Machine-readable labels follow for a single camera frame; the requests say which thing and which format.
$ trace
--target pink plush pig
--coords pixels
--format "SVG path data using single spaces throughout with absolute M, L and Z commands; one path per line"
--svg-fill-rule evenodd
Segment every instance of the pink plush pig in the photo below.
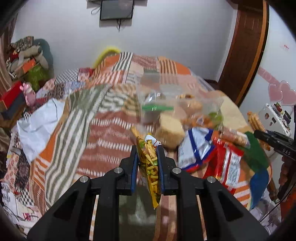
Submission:
M 23 83 L 20 86 L 20 90 L 24 93 L 27 106 L 33 107 L 36 102 L 36 93 L 32 89 L 31 84 L 29 82 Z

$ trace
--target wooden door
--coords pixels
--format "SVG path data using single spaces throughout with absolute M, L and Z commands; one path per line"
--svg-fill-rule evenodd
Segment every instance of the wooden door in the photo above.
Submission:
M 266 2 L 261 9 L 238 6 L 234 35 L 219 89 L 239 105 L 257 71 L 266 36 Z

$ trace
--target metal bolt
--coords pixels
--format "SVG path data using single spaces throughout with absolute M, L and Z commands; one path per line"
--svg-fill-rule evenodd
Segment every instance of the metal bolt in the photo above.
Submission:
M 121 167 L 116 167 L 114 168 L 114 172 L 119 174 L 119 173 L 122 173 L 123 169 Z
M 207 177 L 207 181 L 208 181 L 209 183 L 214 183 L 214 182 L 216 181 L 216 178 L 210 176 L 210 177 Z
M 85 183 L 89 180 L 89 178 L 87 176 L 82 176 L 79 178 L 79 181 L 81 181 L 82 183 Z
M 178 167 L 173 168 L 173 173 L 175 173 L 175 174 L 179 174 L 181 171 L 182 170 L 180 168 L 178 168 Z

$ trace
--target curtain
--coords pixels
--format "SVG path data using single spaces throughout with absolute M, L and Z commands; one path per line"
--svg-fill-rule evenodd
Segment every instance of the curtain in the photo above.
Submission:
M 7 51 L 9 50 L 16 19 L 17 17 L 10 21 L 0 38 L 0 95 L 3 95 L 12 85 L 5 62 L 8 58 Z

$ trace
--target heart decoration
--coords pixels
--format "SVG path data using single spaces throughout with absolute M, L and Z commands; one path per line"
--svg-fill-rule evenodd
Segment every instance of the heart decoration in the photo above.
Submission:
M 283 99 L 283 92 L 279 85 L 269 84 L 268 95 L 271 102 L 279 102 Z
M 288 105 L 288 106 L 296 105 L 296 91 L 291 90 L 288 82 L 283 80 L 279 88 L 283 93 L 281 105 Z

